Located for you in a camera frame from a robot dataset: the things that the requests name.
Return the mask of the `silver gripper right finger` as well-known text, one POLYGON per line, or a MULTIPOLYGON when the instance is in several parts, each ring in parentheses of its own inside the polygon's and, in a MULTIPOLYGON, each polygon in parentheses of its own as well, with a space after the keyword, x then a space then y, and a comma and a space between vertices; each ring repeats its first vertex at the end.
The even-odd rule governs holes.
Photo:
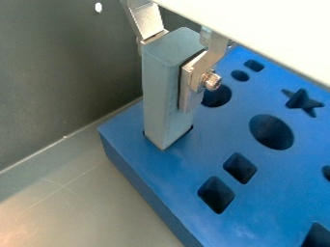
POLYGON ((203 51, 194 55, 180 67, 179 109, 188 113, 202 101, 203 90, 215 91, 222 77, 214 71, 224 57, 230 39, 207 27, 200 30, 203 51))

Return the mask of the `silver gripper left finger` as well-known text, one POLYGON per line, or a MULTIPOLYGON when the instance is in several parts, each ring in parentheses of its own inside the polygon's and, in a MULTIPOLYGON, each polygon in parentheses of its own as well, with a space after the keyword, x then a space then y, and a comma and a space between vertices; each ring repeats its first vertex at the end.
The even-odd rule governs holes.
POLYGON ((159 5, 152 0, 120 0, 136 42, 147 44, 167 34, 159 5))

